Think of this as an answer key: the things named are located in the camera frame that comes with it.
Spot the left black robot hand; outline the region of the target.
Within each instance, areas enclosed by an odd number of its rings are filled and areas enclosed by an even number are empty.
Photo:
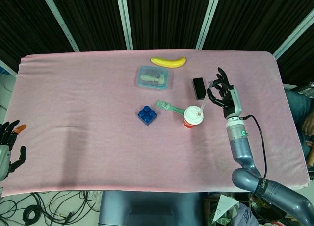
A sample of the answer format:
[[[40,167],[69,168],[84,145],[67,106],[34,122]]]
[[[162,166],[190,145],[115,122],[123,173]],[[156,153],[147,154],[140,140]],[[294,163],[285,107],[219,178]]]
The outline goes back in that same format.
[[[19,124],[19,120],[12,123],[5,122],[0,125],[0,180],[5,180],[8,175],[24,164],[27,152],[26,147],[20,147],[20,157],[17,161],[11,162],[11,152],[17,136],[26,129],[27,125]]]

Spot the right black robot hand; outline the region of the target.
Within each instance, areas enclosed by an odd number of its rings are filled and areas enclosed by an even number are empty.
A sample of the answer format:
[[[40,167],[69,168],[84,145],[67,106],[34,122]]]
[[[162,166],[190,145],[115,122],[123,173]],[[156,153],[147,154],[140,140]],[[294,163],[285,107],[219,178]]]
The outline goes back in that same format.
[[[231,117],[239,117],[242,113],[242,106],[237,88],[229,83],[226,73],[220,67],[218,67],[216,76],[217,79],[207,88],[208,98],[213,104],[223,108],[226,120]],[[212,88],[219,92],[221,99],[215,97],[211,91]]]

